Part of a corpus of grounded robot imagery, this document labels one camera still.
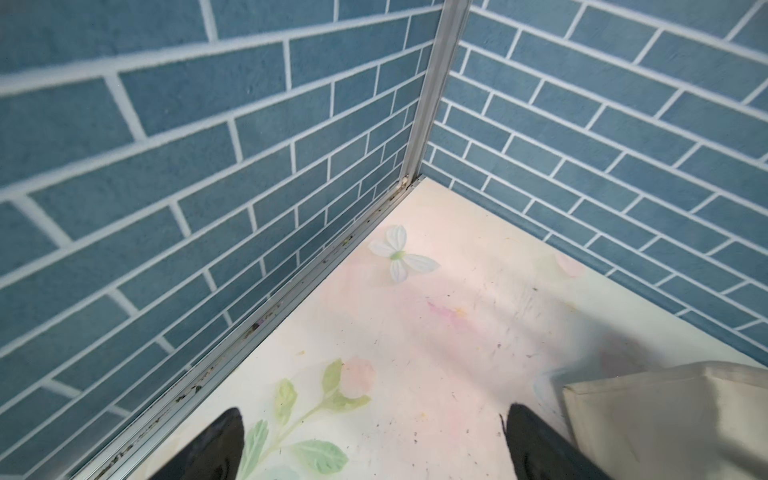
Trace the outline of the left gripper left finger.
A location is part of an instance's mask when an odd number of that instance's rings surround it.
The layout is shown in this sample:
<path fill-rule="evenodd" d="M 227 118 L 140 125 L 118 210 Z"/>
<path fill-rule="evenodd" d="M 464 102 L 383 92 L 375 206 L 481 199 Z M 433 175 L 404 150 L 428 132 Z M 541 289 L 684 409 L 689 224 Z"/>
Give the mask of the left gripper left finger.
<path fill-rule="evenodd" d="M 229 408 L 165 463 L 151 480 L 235 480 L 245 445 L 242 415 Z"/>

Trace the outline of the beige canvas tote bag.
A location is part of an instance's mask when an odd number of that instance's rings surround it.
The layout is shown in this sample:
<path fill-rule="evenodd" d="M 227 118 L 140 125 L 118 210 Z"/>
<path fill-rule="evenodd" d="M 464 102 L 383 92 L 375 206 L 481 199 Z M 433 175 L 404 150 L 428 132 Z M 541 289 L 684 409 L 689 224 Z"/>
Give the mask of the beige canvas tote bag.
<path fill-rule="evenodd" d="M 580 451 L 613 479 L 764 479 L 767 372 L 709 361 L 565 386 Z"/>

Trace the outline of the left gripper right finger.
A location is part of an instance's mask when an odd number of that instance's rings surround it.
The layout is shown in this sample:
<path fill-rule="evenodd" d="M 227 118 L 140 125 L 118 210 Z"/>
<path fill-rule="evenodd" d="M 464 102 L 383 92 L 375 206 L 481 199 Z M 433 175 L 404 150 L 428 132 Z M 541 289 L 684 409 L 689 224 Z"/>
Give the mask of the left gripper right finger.
<path fill-rule="evenodd" d="M 610 479 L 523 404 L 510 406 L 503 431 L 518 479 Z"/>

